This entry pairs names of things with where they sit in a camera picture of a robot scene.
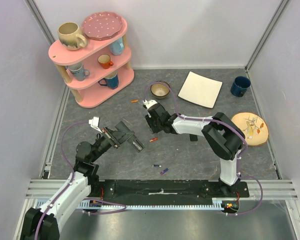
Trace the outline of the black remote control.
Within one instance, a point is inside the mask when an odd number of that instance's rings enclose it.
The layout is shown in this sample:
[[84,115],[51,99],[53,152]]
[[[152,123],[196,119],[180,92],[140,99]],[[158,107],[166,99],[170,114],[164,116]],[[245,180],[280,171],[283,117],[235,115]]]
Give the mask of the black remote control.
[[118,124],[115,125],[117,130],[116,139],[119,144],[123,144],[124,142],[128,142],[134,149],[138,152],[141,152],[144,149],[144,145],[141,141],[136,137],[135,132],[129,129],[125,123],[120,121]]

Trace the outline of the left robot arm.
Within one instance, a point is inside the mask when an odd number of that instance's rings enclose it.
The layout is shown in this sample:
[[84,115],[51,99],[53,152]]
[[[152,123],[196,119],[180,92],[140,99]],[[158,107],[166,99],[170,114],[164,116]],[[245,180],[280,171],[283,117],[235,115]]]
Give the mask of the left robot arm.
[[119,148],[124,142],[141,152],[142,143],[123,122],[115,130],[101,129],[93,144],[82,141],[76,147],[75,164],[63,186],[41,207],[31,207],[24,215],[20,239],[58,240],[68,218],[88,196],[101,193],[99,166],[95,161],[110,148]]

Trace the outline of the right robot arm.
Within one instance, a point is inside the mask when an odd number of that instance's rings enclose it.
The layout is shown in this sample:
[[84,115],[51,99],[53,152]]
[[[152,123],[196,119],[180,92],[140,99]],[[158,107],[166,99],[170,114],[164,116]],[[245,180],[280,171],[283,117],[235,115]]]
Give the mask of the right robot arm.
[[147,109],[145,119],[154,134],[161,131],[175,135],[188,134],[191,141],[197,141],[198,136],[204,137],[220,158],[220,193],[230,197],[237,191],[237,161],[248,149],[248,144],[244,133],[224,113],[217,112],[208,117],[171,115],[155,100],[144,100],[143,106]]

